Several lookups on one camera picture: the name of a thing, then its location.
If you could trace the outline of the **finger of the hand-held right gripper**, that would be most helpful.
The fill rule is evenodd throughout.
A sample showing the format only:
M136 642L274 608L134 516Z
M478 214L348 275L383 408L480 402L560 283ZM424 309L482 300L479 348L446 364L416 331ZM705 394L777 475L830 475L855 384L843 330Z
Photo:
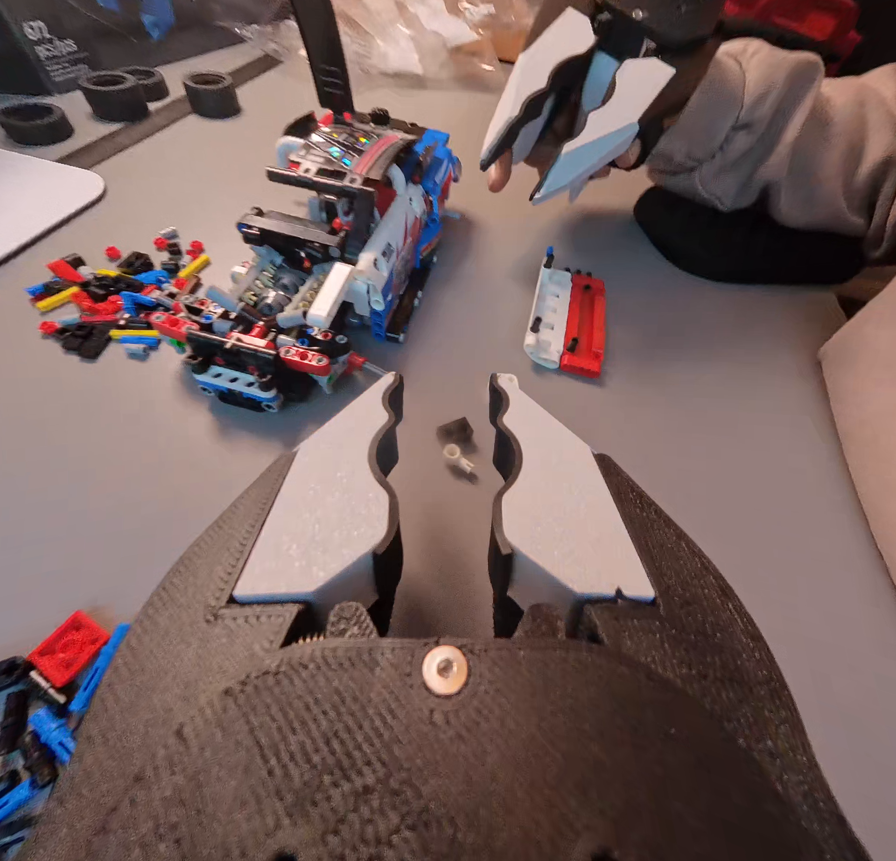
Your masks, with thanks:
M532 204L565 192L575 200L594 173L632 145L645 112L676 73L657 57L623 60L613 74L609 98L587 113L579 132L561 147L533 190Z
M566 7L520 53L487 128L479 158L482 172L507 151L514 163L530 154L557 95L583 80L595 43L591 18Z

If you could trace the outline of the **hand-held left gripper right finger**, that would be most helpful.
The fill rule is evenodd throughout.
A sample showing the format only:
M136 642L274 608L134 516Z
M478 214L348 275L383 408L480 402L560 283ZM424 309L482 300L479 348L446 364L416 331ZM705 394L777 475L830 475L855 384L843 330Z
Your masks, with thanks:
M549 604L566 616L593 601L652 604L655 588L596 453L527 395L489 378L493 464L488 572L497 605Z

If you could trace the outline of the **pile of blue lego pieces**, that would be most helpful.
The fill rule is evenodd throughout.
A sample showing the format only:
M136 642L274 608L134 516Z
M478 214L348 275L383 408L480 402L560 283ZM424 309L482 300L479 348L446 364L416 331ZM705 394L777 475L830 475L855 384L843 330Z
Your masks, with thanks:
M26 656L1 663L1 848L8 859L27 840L77 732L129 631L74 612Z

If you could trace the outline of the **crumpled clear plastic bag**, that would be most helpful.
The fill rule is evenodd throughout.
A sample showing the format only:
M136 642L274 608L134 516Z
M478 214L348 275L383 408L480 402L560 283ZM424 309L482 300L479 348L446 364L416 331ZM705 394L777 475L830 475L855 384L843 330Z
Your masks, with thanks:
M281 61L308 64L288 0L209 0L214 18ZM444 83L488 78L513 61L531 0L330 0L352 76Z

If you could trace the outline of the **black lego tyre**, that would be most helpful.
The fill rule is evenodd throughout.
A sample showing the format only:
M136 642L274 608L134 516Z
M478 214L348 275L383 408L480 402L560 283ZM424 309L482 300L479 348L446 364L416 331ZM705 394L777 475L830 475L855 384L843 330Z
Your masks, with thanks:
M19 146L44 147L73 137L64 110L50 103L17 103L1 108L1 128Z
M89 72L78 81L94 116L108 123L137 123L150 115L138 80L123 71Z
M131 65L119 69L137 83L147 104L160 102L169 96L169 88L162 72L158 69Z
M227 72L194 71L183 78L185 97L193 114L207 119L240 116L237 85Z

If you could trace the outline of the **red chair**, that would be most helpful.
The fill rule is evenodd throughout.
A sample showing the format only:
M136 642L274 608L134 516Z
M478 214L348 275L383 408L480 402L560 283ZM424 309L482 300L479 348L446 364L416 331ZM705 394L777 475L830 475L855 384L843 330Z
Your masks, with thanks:
M782 49L812 51L836 76L857 45L855 0L725 0L721 26L729 38L751 36Z

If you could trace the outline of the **pile of mixed lego pieces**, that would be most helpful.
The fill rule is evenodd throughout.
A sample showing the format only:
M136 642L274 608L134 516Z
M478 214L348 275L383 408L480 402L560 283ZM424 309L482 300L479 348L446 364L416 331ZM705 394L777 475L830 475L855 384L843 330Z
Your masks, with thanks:
M103 256L100 267L76 253L58 257L24 289L41 335L73 358L95 362L118 347L147 361L165 344L185 354L186 335L211 330L223 312L203 294L204 243L182 240L174 227L153 237L151 252L110 245Z

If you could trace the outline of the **black lego set box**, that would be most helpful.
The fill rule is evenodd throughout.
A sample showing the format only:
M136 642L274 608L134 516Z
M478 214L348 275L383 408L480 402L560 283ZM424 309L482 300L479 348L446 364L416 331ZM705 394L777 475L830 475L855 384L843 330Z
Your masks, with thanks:
M193 59L291 16L287 0L1 0L2 93L67 93L89 72Z

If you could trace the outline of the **black cloth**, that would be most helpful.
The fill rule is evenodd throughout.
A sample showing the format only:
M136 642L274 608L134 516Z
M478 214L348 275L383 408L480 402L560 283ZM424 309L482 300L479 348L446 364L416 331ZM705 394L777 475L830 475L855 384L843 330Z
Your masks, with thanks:
M667 262L728 285L834 286L868 264L862 240L781 225L758 206L723 213L651 187L633 219Z

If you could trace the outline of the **person's right forearm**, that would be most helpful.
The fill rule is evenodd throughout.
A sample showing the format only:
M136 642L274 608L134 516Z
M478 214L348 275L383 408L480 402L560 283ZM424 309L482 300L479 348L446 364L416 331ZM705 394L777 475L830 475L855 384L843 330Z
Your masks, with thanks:
M651 181L715 211L758 205L781 226L894 259L895 65L826 76L808 51L723 42L646 160Z

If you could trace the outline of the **person's beige sweater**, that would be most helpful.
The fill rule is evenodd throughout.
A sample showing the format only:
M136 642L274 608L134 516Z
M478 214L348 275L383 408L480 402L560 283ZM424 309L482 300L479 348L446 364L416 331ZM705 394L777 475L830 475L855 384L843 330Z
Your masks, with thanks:
M835 428L857 498L895 579L895 284L819 351Z

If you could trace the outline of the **person's right hand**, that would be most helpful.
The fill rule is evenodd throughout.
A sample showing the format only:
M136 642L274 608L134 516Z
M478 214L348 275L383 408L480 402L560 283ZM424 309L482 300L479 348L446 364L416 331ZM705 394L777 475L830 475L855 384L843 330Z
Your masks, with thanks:
M556 106L528 156L522 162L535 169L542 177L559 150L572 135L577 115L578 104L576 102L565 102ZM487 171L488 189L493 193L502 191L511 178L513 167L513 150L509 148L489 167Z

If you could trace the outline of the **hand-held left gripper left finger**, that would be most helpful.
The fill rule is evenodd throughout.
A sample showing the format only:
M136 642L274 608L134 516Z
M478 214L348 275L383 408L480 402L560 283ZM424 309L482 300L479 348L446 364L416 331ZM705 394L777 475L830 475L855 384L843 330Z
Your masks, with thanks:
M302 603L320 622L361 605L387 633L403 565L388 477L399 459L404 382L386 373L293 454L232 591L241 605Z

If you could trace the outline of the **white and red lego panel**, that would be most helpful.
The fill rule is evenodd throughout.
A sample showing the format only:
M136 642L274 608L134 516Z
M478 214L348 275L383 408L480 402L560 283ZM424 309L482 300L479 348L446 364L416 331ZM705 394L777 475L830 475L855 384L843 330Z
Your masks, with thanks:
M554 262L546 248L535 289L523 350L536 365L597 380L607 340L604 281Z

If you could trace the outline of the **lego race car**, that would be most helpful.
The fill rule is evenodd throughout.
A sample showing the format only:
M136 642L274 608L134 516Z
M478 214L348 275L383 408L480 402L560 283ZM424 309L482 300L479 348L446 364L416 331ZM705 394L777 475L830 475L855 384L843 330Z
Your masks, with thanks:
M269 181L308 192L308 215L253 207L238 221L252 260L234 287L181 292L157 330L185 346L197 387L277 412L364 367L344 327L402 341L462 174L447 133L356 108L330 0L288 0L321 109L289 123Z

